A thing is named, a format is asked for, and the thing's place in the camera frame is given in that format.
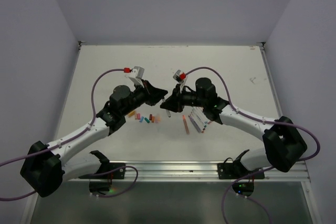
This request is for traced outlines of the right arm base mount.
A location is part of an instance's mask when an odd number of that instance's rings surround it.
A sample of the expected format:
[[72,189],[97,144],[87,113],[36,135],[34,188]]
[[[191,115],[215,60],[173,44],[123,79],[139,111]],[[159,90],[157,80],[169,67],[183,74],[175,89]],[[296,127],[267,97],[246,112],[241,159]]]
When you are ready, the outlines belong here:
[[[240,164],[239,159],[233,160],[232,158],[227,158],[223,162],[217,164],[217,173],[219,179],[230,179],[236,180],[243,176],[249,175],[254,172],[258,172],[258,169],[249,171],[243,165]],[[247,177],[247,182],[236,182],[231,188],[232,190],[242,196],[249,197],[252,195],[255,189],[254,182],[256,179],[264,179],[265,174],[261,172],[256,175]]]

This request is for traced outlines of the purple grey marker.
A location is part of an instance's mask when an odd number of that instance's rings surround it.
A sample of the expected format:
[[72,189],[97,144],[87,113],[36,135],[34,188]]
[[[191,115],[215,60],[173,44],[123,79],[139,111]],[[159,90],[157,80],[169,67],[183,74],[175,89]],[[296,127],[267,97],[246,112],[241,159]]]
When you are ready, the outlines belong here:
[[195,129],[197,130],[198,133],[201,133],[201,129],[198,127],[198,125],[196,124],[196,122],[194,121],[194,119],[189,115],[188,116],[189,120],[191,121],[191,123],[193,124],[193,126],[195,127]]

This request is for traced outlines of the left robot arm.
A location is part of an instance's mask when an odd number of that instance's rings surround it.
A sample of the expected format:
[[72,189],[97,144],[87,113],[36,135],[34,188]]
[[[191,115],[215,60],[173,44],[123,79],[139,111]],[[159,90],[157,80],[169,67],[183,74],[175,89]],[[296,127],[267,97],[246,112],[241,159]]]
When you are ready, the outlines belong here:
[[20,175],[41,197],[54,193],[65,181],[65,164],[76,154],[94,142],[116,132],[126,123],[127,114],[143,104],[154,106],[168,91],[155,88],[147,80],[130,90],[128,86],[114,88],[102,110],[94,114],[93,119],[69,135],[44,144],[34,143],[20,170]]

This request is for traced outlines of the neon orange tip marker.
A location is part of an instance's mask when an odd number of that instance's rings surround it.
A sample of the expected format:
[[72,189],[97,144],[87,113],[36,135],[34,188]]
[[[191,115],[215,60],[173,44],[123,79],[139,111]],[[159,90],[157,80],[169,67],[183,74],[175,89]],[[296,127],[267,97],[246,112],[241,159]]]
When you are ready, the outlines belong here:
[[182,115],[182,119],[183,119],[183,123],[184,123],[184,128],[185,128],[186,134],[189,135],[190,131],[189,131],[189,128],[188,128],[188,125],[187,125],[187,121],[186,121],[185,115]]

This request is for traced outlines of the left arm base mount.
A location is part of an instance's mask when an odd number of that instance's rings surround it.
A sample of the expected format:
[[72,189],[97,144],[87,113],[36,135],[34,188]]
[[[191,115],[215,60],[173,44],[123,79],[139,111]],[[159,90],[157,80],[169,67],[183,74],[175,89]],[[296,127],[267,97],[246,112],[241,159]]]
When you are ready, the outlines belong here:
[[136,184],[136,182],[139,178],[139,171],[136,167],[131,166],[131,165],[123,165],[123,166],[117,167],[115,169],[112,169],[112,170],[109,170],[109,171],[106,171],[106,172],[103,172],[103,173],[81,175],[81,176],[79,176],[79,178],[80,179],[84,179],[84,178],[93,179],[93,178],[96,178],[96,177],[103,177],[103,176],[109,177],[110,175],[112,175],[113,173],[115,173],[115,172],[117,172],[121,169],[125,172],[127,168],[130,168],[130,169],[135,171],[135,179],[129,187],[127,187],[123,191],[120,191],[120,192],[115,193],[115,194],[103,194],[101,191],[97,191],[97,194],[96,194],[97,198],[106,198],[106,199],[107,198],[114,198],[114,197],[118,197],[120,195],[123,195],[123,194],[125,194],[125,193],[127,193],[127,192],[129,192],[133,189],[133,187],[135,186],[135,184]]

